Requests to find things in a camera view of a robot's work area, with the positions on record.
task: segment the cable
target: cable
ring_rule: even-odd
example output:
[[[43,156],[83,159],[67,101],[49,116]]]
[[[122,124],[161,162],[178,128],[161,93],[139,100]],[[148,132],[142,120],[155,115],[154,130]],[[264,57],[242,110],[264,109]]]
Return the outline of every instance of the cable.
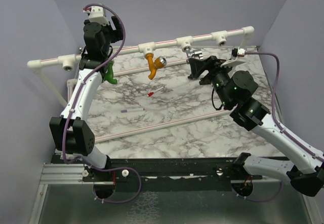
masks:
[[[282,192],[283,188],[284,188],[284,184],[283,184],[283,182],[280,182],[279,191],[273,197],[271,197],[270,199],[267,199],[267,200],[257,200],[257,199],[247,198],[245,196],[239,195],[233,188],[232,188],[232,191],[234,193],[236,193],[236,196],[240,197],[241,199],[252,201],[252,202],[264,203],[264,202],[270,202],[270,201],[274,200],[275,198],[277,198],[280,195],[280,193]]]
[[[120,17],[119,17],[119,16],[118,16],[118,15],[117,15],[117,14],[116,14],[112,9],[110,9],[110,8],[104,6],[104,5],[101,5],[101,4],[89,4],[89,5],[85,6],[85,9],[87,9],[87,8],[90,7],[90,6],[99,6],[99,7],[102,7],[103,9],[106,9],[106,10],[108,10],[109,12],[111,12],[111,13],[112,13],[116,18],[117,18],[117,20],[118,20],[119,23],[120,23],[121,29],[122,29],[122,31],[123,31],[123,40],[121,41],[121,45],[120,45],[120,47],[118,48],[118,50],[116,51],[116,53],[115,53],[114,55],[112,55],[112,56],[111,56],[111,54],[112,54],[112,47],[111,47],[111,52],[109,53],[109,56],[108,56],[109,58],[108,58],[105,62],[103,62],[102,64],[100,64],[98,67],[96,67],[94,70],[92,70],[92,71],[91,71],[91,72],[90,72],[90,73],[89,73],[89,74],[84,78],[83,83],[80,84],[80,86],[79,86],[79,88],[78,88],[78,90],[77,90],[77,92],[76,92],[76,95],[75,95],[74,101],[72,102],[72,106],[71,106],[70,112],[69,112],[69,114],[68,114],[68,116],[67,116],[67,119],[66,119],[66,122],[65,122],[65,125],[64,125],[64,130],[63,130],[63,138],[62,138],[62,154],[63,154],[63,161],[64,161],[65,164],[71,164],[71,163],[75,162],[76,160],[81,159],[81,157],[78,156],[78,157],[75,157],[75,158],[73,158],[72,160],[68,161],[67,158],[66,158],[66,151],[65,151],[65,147],[66,147],[66,133],[67,133],[67,128],[68,128],[68,125],[69,125],[69,122],[70,122],[71,116],[72,116],[72,114],[73,114],[73,112],[74,112],[74,108],[75,108],[75,105],[76,105],[76,103],[77,103],[77,100],[78,100],[78,98],[79,98],[79,96],[80,96],[81,90],[82,90],[83,86],[86,84],[87,80],[88,80],[88,79],[89,79],[89,78],[90,78],[90,77],[91,77],[95,72],[97,72],[100,68],[106,66],[106,65],[107,65],[107,64],[108,64],[112,59],[114,59],[114,58],[118,55],[118,53],[122,50],[122,48],[123,48],[123,46],[124,46],[124,44],[125,44],[125,40],[126,40],[126,32],[125,32],[124,24],[123,24],[123,22],[121,21]],[[82,159],[82,162],[83,162],[84,164],[90,165],[88,162],[86,162],[86,161],[83,160],[83,159]],[[111,172],[111,171],[117,171],[117,170],[129,169],[129,170],[135,172],[135,174],[137,175],[137,177],[138,177],[138,179],[139,179],[139,188],[138,188],[136,194],[135,194],[133,197],[131,197],[131,198],[127,199],[127,200],[123,200],[123,201],[110,201],[110,200],[102,200],[102,199],[101,199],[101,201],[108,202],[108,203],[126,203],[126,202],[129,202],[129,201],[135,199],[135,198],[139,195],[139,193],[140,193],[140,191],[141,191],[141,188],[142,188],[142,181],[141,181],[141,176],[139,175],[139,173],[138,173],[135,169],[133,169],[133,168],[129,168],[129,167],[112,168],[112,169],[101,169],[101,168],[98,168],[98,167],[96,167],[96,166],[91,166],[91,167],[92,167],[93,169],[96,169],[96,170],[98,170],[98,171],[102,171],[102,172]]]
[[[245,54],[251,54],[251,55],[270,55],[276,59],[277,63],[277,71],[275,75],[275,80],[273,84],[273,90],[271,94],[271,110],[272,110],[272,118],[277,125],[277,127],[280,129],[281,132],[283,132],[289,139],[291,139],[295,144],[297,144],[300,148],[302,148],[304,151],[307,153],[311,154],[314,158],[319,159],[321,162],[324,162],[324,158],[316,155],[314,152],[312,152],[308,147],[304,146],[299,140],[297,140],[295,137],[293,137],[290,133],[288,133],[283,126],[281,126],[280,122],[278,119],[275,117],[275,92],[277,90],[277,84],[278,84],[278,79],[279,79],[279,67],[280,67],[280,62],[279,58],[277,55],[273,53],[266,53],[266,52],[245,52]]]
[[[214,107],[214,109],[215,109],[216,111],[219,111],[220,109],[222,109],[223,104],[221,104],[221,106],[220,106],[219,108],[216,108],[216,107],[215,107],[215,104],[214,104],[214,92],[215,92],[215,89],[213,88],[213,91],[212,91],[212,105],[213,105],[213,107]]]

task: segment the marker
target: marker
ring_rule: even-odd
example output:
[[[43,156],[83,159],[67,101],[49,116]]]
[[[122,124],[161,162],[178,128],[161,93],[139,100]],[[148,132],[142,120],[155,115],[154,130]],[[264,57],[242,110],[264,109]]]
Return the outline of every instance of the marker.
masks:
[[[124,109],[124,110],[121,110],[122,113],[132,113],[134,111],[145,111],[145,108],[136,108],[136,109]]]
[[[158,92],[158,91],[162,90],[163,88],[164,88],[164,87],[160,87],[160,88],[156,89],[155,91],[152,91],[152,92],[148,93],[147,96],[151,96],[151,95],[153,95],[155,92]]]

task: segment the marble table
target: marble table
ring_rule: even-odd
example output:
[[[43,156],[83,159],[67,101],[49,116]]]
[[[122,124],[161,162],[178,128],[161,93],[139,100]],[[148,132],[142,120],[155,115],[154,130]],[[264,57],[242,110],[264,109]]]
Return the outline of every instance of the marble table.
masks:
[[[230,57],[230,48],[204,48],[205,56]],[[168,62],[185,59],[179,48],[160,49],[154,57],[163,55]],[[259,84],[254,98],[270,108],[270,91],[261,61],[249,55],[245,64],[235,70],[248,70]],[[146,66],[142,54],[118,56],[114,72]],[[211,102],[211,85],[187,78],[190,66],[182,64],[157,71],[153,81],[149,71],[117,77],[118,84],[103,83],[97,91],[89,111],[88,124],[96,137],[127,132],[150,125],[185,119],[215,112]],[[148,97],[147,93],[164,88]],[[217,94],[216,106],[220,106]],[[145,108],[144,111],[121,113],[123,109]],[[261,137],[246,131],[233,122],[229,115],[214,117],[189,124],[155,130],[143,134],[97,143],[96,146],[111,158],[196,158],[235,157],[242,152],[257,156],[282,156]]]

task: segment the marble surface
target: marble surface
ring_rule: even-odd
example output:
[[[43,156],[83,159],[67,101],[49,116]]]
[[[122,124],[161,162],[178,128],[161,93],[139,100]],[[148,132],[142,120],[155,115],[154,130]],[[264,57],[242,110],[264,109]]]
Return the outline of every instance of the marble surface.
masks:
[[[228,59],[230,51],[228,48],[203,49],[205,56],[216,55],[221,59]],[[160,55],[168,62],[186,58],[178,48],[154,52],[154,57]],[[233,71],[248,70],[259,84],[254,97],[270,108],[270,91],[260,58],[249,55],[246,60]],[[115,59],[114,71],[146,65],[142,54],[123,55]],[[212,86],[201,86],[197,80],[189,80],[189,74],[190,66],[183,64],[158,70],[153,81],[148,79],[149,71],[146,71],[117,77],[117,85],[103,83],[89,111],[89,126],[96,137],[101,137],[215,112],[211,102]],[[164,87],[161,91],[147,96],[161,86]],[[215,105],[220,105],[217,94],[214,97]],[[145,111],[120,112],[133,108],[145,108]],[[241,152],[257,156],[282,155],[264,139],[234,123],[229,115],[114,139],[96,146],[111,158],[235,157]]]

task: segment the gray wall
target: gray wall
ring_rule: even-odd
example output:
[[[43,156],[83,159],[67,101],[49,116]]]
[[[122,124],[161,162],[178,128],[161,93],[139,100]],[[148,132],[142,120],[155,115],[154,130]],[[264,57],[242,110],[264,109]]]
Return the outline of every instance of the gray wall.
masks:
[[[280,58],[277,96],[285,124],[324,151],[324,0],[287,0],[261,51]],[[275,62],[261,57],[273,81]],[[324,217],[324,191],[317,196]]]
[[[43,162],[54,144],[49,120],[62,109],[26,66],[75,53],[53,0],[0,0],[0,223],[28,223]],[[73,73],[47,69],[60,91]]]
[[[256,30],[251,44],[260,45],[285,1],[55,0],[79,45],[83,44],[85,19],[81,8],[89,3],[105,4],[120,15],[127,30],[126,45],[165,41],[248,25],[254,26]]]

